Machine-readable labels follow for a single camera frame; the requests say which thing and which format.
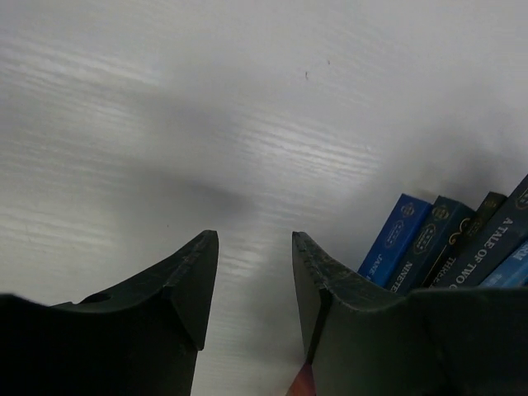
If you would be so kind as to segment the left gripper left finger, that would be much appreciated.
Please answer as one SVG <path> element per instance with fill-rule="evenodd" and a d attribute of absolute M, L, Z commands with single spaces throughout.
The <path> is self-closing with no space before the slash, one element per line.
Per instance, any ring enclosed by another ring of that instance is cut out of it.
<path fill-rule="evenodd" d="M 218 234 L 206 230 L 79 303 L 2 295 L 2 394 L 188 395 L 218 255 Z"/>

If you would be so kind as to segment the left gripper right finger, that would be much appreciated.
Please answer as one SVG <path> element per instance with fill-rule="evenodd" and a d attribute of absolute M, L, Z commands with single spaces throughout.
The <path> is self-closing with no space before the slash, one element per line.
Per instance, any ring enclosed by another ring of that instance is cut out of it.
<path fill-rule="evenodd" d="M 524 395 L 527 290 L 389 292 L 303 232 L 292 267 L 320 395 Z"/>

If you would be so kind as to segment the dark red orange book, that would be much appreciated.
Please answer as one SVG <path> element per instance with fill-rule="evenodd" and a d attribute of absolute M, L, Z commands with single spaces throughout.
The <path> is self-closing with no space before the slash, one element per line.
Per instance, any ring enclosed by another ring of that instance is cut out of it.
<path fill-rule="evenodd" d="M 304 363 L 290 385 L 286 396 L 316 396 L 312 366 Z"/>

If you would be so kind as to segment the Nineteen Eighty-Four blue book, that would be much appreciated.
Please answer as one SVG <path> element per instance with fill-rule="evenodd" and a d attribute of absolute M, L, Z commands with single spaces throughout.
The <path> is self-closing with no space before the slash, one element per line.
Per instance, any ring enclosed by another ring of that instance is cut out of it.
<path fill-rule="evenodd" d="M 454 246 L 474 214 L 467 205 L 438 196 L 385 289 L 405 295 L 421 286 L 435 264 Z"/>

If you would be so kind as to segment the Animal Farm blue book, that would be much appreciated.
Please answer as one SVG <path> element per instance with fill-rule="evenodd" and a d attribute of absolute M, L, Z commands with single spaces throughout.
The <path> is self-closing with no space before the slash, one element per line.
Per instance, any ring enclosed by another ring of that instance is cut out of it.
<path fill-rule="evenodd" d="M 527 286 L 527 251 L 528 242 L 525 241 L 487 276 L 479 287 L 516 288 Z"/>

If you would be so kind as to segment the Tale of Two Cities book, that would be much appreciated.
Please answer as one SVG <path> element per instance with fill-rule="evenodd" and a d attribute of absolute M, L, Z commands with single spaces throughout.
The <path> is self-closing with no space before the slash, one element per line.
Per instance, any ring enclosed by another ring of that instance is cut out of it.
<path fill-rule="evenodd" d="M 457 289 L 479 285 L 526 239 L 527 180 L 523 179 L 436 286 Z"/>

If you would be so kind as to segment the Three Days to See book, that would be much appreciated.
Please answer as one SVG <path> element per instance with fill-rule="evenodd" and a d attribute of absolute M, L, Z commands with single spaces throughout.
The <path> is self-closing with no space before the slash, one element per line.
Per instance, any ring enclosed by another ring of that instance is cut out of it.
<path fill-rule="evenodd" d="M 449 254 L 446 255 L 445 258 L 442 258 L 431 269 L 429 275 L 422 283 L 422 288 L 430 288 L 440 281 L 446 272 L 448 272 L 453 266 L 458 256 L 464 251 L 506 200 L 507 196 L 501 193 L 490 191 L 486 195 L 476 210 L 474 217 L 468 222 L 464 232 L 455 240 L 455 244 L 449 251 Z"/>

